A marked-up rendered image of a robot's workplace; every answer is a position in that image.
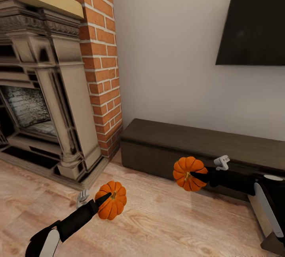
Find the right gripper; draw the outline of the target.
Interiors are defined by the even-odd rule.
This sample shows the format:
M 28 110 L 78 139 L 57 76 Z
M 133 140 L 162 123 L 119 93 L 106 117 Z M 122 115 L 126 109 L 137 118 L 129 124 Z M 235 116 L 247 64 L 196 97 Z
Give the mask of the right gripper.
M 208 170 L 207 174 L 190 172 L 190 174 L 203 181 L 204 183 L 210 183 L 211 187 L 222 185 L 226 188 L 238 190 L 237 188 L 237 175 L 238 172 L 230 170 L 216 170 L 216 167 L 205 167 Z

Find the pumpkin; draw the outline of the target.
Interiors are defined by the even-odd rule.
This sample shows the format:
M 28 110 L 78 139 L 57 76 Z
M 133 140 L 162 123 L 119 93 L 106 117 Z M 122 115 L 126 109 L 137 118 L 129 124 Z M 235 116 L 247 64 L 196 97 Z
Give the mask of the pumpkin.
M 193 177 L 190 172 L 207 174 L 208 170 L 204 167 L 201 160 L 197 160 L 194 157 L 180 158 L 174 164 L 175 170 L 173 176 L 179 187 L 183 187 L 186 191 L 199 191 L 202 187 L 206 186 L 206 183 Z
M 101 186 L 99 192 L 95 195 L 95 200 L 112 193 L 112 195 L 99 207 L 99 218 L 102 220 L 113 220 L 120 215 L 127 203 L 126 189 L 120 182 L 110 181 L 106 185 Z

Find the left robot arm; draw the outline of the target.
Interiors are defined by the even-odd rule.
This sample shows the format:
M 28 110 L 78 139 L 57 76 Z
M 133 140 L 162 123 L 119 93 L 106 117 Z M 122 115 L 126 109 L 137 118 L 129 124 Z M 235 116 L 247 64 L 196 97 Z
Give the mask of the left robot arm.
M 30 240 L 26 250 L 26 257 L 53 257 L 59 240 L 66 241 L 71 235 L 83 227 L 91 218 L 98 213 L 99 207 L 112 195 L 108 193 L 95 202 L 90 200 L 86 202 L 86 199 L 90 196 L 90 189 L 85 189 L 80 192 L 77 197 L 76 208 L 70 216 L 64 220 L 56 221 L 49 227 L 44 228 Z M 53 227 L 57 226 L 57 229 Z

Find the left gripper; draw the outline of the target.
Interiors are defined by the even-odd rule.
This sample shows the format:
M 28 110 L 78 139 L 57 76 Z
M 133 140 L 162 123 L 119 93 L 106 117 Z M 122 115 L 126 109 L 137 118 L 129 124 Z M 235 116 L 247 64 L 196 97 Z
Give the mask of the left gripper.
M 108 193 L 100 198 L 98 198 L 95 202 L 94 200 L 90 200 L 87 204 L 83 205 L 81 208 L 74 211 L 70 214 L 73 222 L 75 224 L 75 229 L 78 231 L 81 227 L 83 227 L 87 222 L 91 220 L 91 218 L 98 213 L 99 207 L 112 195 L 112 193 Z

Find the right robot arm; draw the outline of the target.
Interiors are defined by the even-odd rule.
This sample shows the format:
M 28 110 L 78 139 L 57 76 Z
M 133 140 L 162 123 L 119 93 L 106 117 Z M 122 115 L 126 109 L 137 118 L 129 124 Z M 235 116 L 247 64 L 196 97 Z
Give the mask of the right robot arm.
M 230 171 L 227 165 L 229 161 L 230 158 L 224 155 L 214 160 L 218 167 L 205 167 L 207 174 L 190 174 L 204 183 L 209 182 L 214 188 L 222 185 L 252 196 L 257 195 L 277 239 L 283 242 L 285 248 L 285 179 L 275 175 L 246 175 Z

